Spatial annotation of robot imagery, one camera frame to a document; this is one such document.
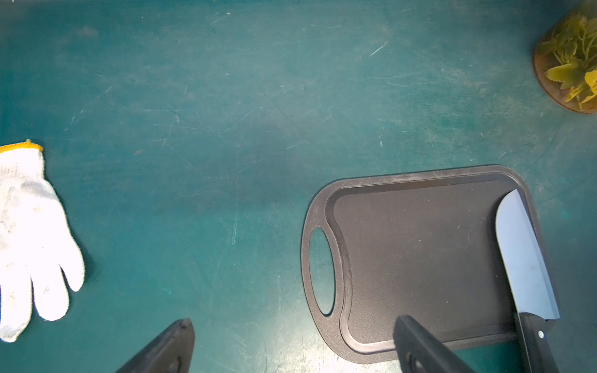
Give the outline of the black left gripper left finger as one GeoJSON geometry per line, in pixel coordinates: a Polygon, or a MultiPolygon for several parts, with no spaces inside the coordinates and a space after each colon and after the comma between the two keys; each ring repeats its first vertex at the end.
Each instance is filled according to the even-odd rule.
{"type": "Polygon", "coordinates": [[[191,320],[177,320],[120,367],[117,373],[187,373],[191,366],[194,342],[195,332],[191,320]]]}

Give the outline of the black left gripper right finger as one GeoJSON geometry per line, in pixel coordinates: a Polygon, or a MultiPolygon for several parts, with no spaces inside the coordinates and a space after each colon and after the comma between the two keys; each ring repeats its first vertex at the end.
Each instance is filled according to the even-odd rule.
{"type": "Polygon", "coordinates": [[[393,338],[402,372],[474,373],[410,315],[396,319],[393,338]]]}

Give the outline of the black plastic cutting board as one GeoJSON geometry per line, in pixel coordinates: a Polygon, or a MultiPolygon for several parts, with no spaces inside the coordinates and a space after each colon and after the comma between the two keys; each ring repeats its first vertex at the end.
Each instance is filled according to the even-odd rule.
{"type": "Polygon", "coordinates": [[[397,357],[393,331],[410,315],[453,350],[516,338],[495,234],[503,197],[525,180],[505,166],[338,180],[306,215],[301,268],[306,300],[328,347],[357,364],[397,357]]]}

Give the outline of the steel cleaver knife black handle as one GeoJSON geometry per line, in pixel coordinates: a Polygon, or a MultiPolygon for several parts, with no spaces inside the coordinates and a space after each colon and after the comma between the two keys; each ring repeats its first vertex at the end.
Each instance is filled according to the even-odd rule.
{"type": "Polygon", "coordinates": [[[561,317],[547,266],[522,196],[510,191],[497,207],[497,243],[516,306],[526,372],[558,372],[547,332],[561,317]]]}

